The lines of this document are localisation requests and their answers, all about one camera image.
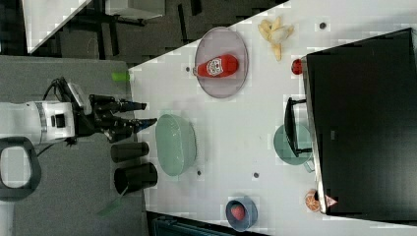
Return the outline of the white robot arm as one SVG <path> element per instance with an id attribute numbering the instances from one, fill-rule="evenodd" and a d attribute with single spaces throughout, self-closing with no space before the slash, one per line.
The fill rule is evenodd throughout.
<path id="1" fill-rule="evenodd" d="M 31 195 L 41 180 L 37 146 L 50 148 L 60 142 L 74 145 L 79 138 L 102 134 L 114 144 L 139 133 L 157 120 L 127 119 L 124 112 L 144 110 L 144 103 L 113 96 L 84 95 L 76 84 L 59 78 L 48 87 L 56 98 L 1 104 L 1 156 L 24 156 L 29 162 L 29 178 L 17 185 L 8 183 L 1 171 L 1 200 L 17 202 Z"/>

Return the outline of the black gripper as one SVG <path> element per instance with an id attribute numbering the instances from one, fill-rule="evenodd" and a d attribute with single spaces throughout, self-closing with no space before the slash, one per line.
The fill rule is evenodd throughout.
<path id="1" fill-rule="evenodd" d="M 156 118 L 133 119 L 131 126 L 128 124 L 129 119 L 116 116 L 117 112 L 145 110 L 145 103 L 107 95 L 85 95 L 78 85 L 72 83 L 68 84 L 68 95 L 75 119 L 75 136 L 67 139 L 68 144 L 75 144 L 78 138 L 96 133 L 103 134 L 113 144 L 128 139 L 133 133 L 137 134 L 157 122 Z"/>

